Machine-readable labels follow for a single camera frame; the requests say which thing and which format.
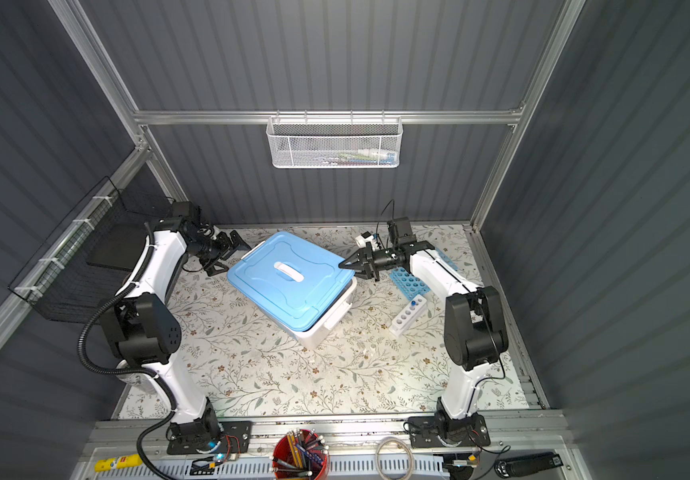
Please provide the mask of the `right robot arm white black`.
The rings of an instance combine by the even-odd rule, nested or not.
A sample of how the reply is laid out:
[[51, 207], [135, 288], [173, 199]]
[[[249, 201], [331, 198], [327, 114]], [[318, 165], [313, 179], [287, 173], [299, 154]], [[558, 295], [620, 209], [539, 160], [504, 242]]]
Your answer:
[[483, 384], [494, 378], [489, 373], [491, 366], [499, 363], [509, 348], [497, 289], [466, 279], [426, 241], [396, 243], [378, 251], [367, 245], [341, 261], [339, 267], [375, 281], [382, 271], [401, 267], [445, 302], [443, 342], [453, 366], [437, 402], [435, 432], [446, 444], [467, 438], [477, 446], [490, 445], [478, 400]]

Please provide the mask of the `white test tube rack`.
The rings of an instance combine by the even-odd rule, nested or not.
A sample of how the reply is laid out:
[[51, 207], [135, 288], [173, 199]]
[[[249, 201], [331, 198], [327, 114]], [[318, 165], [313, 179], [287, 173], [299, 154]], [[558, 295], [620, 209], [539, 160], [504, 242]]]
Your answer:
[[[408, 312], [407, 308], [411, 301], [418, 303], [418, 309]], [[389, 332], [396, 337], [402, 336], [423, 314], [428, 311], [428, 301], [423, 295], [416, 295], [405, 307], [393, 318], [389, 327]]]

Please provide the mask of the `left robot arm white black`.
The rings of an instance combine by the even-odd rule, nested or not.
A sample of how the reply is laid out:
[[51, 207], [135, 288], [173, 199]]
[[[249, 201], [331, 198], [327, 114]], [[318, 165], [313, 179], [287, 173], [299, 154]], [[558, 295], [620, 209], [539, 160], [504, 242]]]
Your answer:
[[167, 307], [174, 286], [191, 257], [209, 276], [225, 273], [223, 263], [251, 247], [237, 231], [204, 227], [190, 217], [170, 217], [147, 226], [144, 250], [120, 297], [99, 317], [111, 352], [162, 400], [172, 448], [190, 453], [216, 449], [223, 428], [206, 394], [196, 385], [179, 354], [182, 327]]

